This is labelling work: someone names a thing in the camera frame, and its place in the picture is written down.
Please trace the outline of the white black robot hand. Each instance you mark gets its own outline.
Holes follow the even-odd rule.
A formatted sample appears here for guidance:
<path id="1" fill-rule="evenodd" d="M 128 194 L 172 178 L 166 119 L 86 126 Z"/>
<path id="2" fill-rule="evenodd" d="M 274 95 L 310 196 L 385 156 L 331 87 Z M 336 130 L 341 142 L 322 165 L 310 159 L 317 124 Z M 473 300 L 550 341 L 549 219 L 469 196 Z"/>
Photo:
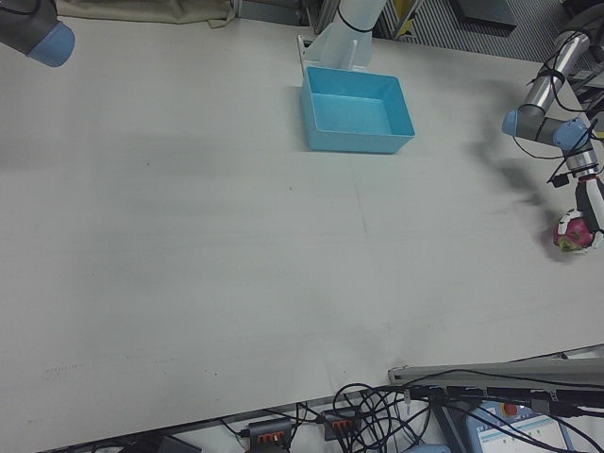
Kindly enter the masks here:
<path id="1" fill-rule="evenodd" d="M 593 236 L 591 249 L 603 242 L 603 182 L 598 176 L 579 179 L 575 190 L 577 209 Z"/>

